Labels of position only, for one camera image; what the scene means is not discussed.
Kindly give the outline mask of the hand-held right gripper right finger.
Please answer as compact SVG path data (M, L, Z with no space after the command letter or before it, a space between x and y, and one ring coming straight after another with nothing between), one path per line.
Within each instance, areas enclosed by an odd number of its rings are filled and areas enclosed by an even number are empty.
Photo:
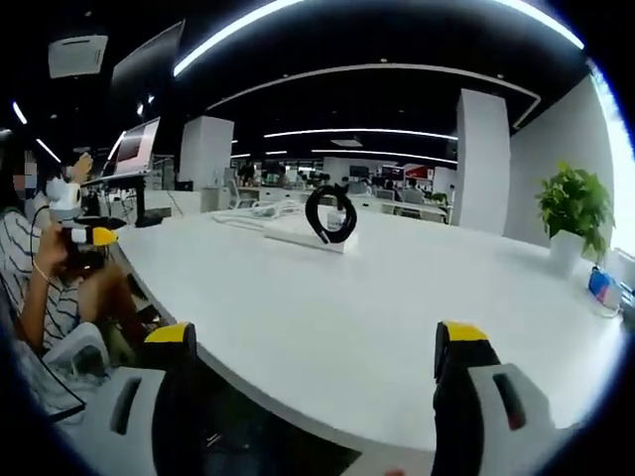
M434 475L529 475L557 447L548 398L477 327L438 323L434 378Z

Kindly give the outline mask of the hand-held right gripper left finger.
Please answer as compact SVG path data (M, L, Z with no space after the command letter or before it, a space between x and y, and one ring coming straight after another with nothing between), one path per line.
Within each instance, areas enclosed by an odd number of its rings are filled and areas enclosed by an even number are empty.
M195 326L159 327L86 406L86 461L100 475L201 475L203 396Z

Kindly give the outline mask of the person's left hand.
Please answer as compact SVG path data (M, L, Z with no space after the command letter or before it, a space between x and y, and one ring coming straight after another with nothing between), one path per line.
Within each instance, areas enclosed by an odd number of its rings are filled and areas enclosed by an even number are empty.
M66 261L67 248L62 229L58 224L52 224L41 234L33 264L33 279L36 282L49 282L52 278L74 281L88 277L86 271L72 269Z

